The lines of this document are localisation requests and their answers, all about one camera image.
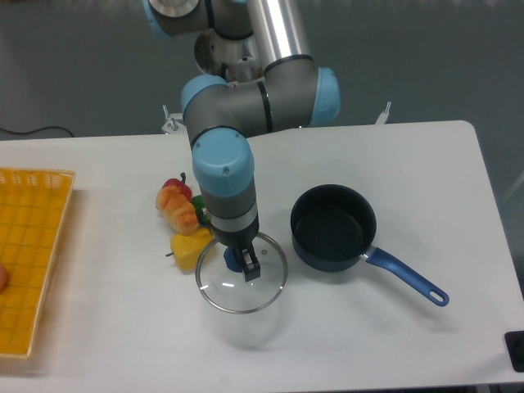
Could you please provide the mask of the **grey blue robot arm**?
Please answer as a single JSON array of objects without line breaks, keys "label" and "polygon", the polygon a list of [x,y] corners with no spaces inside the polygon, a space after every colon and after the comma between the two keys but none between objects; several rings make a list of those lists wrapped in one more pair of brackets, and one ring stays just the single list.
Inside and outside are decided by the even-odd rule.
[{"label": "grey blue robot arm", "polygon": [[192,170],[217,240],[246,281],[260,276],[255,161],[248,138],[318,126],[341,109],[337,77],[319,68],[296,1],[147,1],[150,24],[168,36],[211,29],[230,43],[254,40],[260,77],[237,85],[203,74],[181,93]]}]

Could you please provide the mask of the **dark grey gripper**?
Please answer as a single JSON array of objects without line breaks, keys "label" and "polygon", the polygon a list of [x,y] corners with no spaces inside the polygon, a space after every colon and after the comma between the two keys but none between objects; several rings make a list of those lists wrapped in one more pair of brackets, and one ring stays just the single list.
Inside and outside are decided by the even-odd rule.
[{"label": "dark grey gripper", "polygon": [[260,225],[258,223],[251,223],[246,228],[240,231],[224,231],[222,229],[211,226],[215,238],[219,243],[237,249],[242,252],[241,268],[244,280],[246,282],[253,281],[260,277],[260,262],[256,256],[252,245],[253,240],[259,232]]}]

